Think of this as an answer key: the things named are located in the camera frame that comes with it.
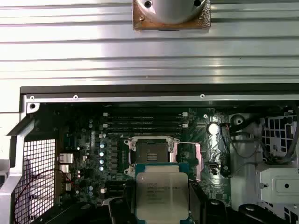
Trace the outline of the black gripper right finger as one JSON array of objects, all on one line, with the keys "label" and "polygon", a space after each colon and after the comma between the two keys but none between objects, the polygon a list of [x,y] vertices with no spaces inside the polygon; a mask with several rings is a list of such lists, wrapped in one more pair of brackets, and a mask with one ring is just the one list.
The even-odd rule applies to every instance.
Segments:
[{"label": "black gripper right finger", "polygon": [[222,201],[209,199],[196,181],[189,182],[189,205],[196,224],[267,224],[269,217],[255,204],[243,204],[238,210]]}]

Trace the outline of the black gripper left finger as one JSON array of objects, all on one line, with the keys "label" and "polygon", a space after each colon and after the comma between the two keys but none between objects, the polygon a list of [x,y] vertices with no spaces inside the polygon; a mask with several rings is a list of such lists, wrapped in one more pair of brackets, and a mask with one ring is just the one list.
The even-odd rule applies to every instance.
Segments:
[{"label": "black gripper left finger", "polygon": [[88,191],[77,191],[62,204],[59,224],[136,224],[135,183],[105,183]]}]

